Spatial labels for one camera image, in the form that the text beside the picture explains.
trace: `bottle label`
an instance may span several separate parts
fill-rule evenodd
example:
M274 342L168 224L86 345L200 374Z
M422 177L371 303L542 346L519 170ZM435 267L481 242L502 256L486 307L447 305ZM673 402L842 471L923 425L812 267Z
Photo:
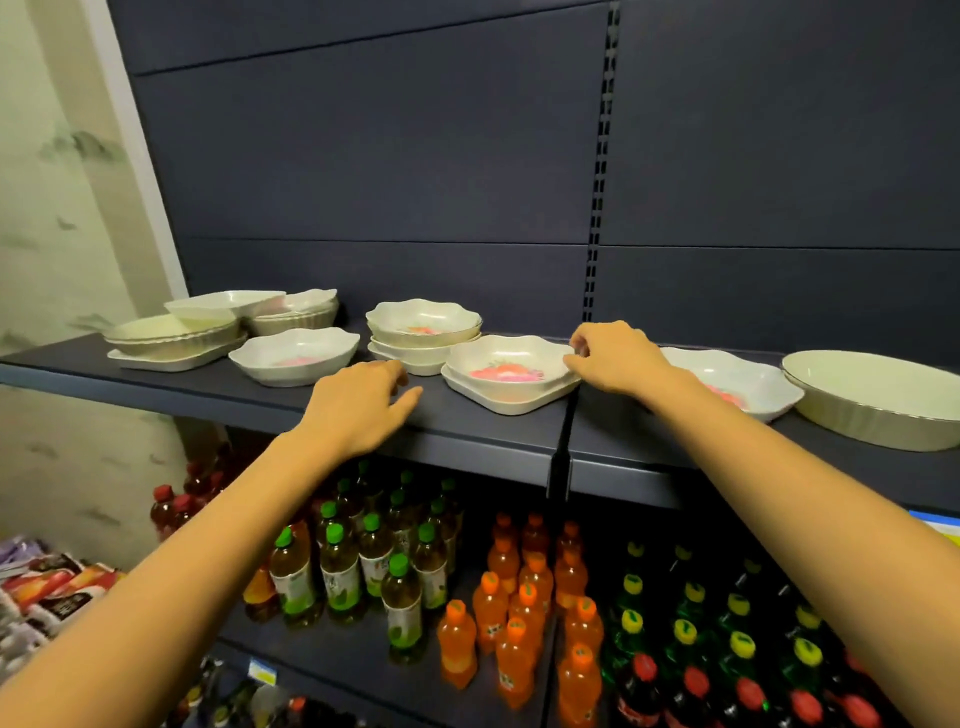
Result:
M423 607L437 609L446 604L446 564L434 571L417 569L420 587L423 589Z
M420 618L420 598L409 607L396 609L384 602L387 609L387 636L390 644L399 649L411 647L420 639L423 633L423 622Z
M330 609L342 612L360 601L360 569L357 562L346 571L327 571L324 573L324 587L326 599Z
M391 554L393 554L392 550L386 556L377 556L373 559L368 559L366 556L360 557L360 565L363 567L363 575L367 581L367 591L370 596L380 596L380 583L390 570Z
M310 578L310 563L302 569L286 576L274 576L276 593L280 595L280 605L288 615L298 615L313 606L317 595L313 591L313 580Z

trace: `forearm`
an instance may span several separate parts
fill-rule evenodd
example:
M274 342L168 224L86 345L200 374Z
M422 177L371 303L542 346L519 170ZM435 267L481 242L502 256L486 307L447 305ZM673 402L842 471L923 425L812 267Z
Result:
M917 726L960 713L956 546L687 372L642 399Z
M118 728L158 725L271 541L340 458L296 430L276 438L0 691L4 725L95 728L105 711Z

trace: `ceramic bowl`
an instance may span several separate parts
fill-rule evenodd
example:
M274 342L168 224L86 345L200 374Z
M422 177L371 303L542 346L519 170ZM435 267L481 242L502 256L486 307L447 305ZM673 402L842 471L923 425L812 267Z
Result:
M208 319L225 314L235 318L280 313L284 291L218 291L165 303L181 319Z
M382 344L406 349L448 347L469 341L480 333L480 314L458 303L424 299L378 303L367 312L373 338Z
M660 349L675 367L693 372L706 386L762 423L793 407L804 390L786 380L777 367L747 361L717 349Z
M300 387L346 367L359 342L360 334L341 328L291 328L250 339L229 357L268 387Z
M564 364L569 353L539 336L481 336L451 347L446 366L491 400L528 401L576 377Z
M817 425L885 448L960 445L960 376L863 352L796 352L781 366L806 391L797 411Z

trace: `square bowl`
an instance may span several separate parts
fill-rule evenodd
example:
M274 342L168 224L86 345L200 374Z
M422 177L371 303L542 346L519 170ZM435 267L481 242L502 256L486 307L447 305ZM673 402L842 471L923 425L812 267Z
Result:
M250 339L228 356L268 387L301 387L346 367L359 343L360 334L341 328L291 328Z
M747 361L717 349L660 349L673 366L693 372L700 381L744 412L768 423L787 412L804 390L769 364Z
M565 377L576 377L564 364L564 355L570 353L567 344L539 336L481 336L451 347L446 366L491 400L528 401Z
M480 314L458 303L424 299L378 303L367 312L367 326L382 344L406 349L448 347L480 333Z
M217 291L179 299L164 307L181 319L208 319L229 314L235 318L280 313L284 291Z

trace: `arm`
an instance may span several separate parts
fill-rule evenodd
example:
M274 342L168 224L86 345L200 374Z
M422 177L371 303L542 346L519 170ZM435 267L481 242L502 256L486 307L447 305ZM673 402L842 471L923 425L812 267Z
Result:
M624 322L583 324L567 366L643 402L903 713L960 715L960 549L715 396Z
M373 362L317 382L299 425L4 685L3 725L99 728L107 714L117 728L158 725L318 481L413 411L419 387L390 405L405 378L398 362Z

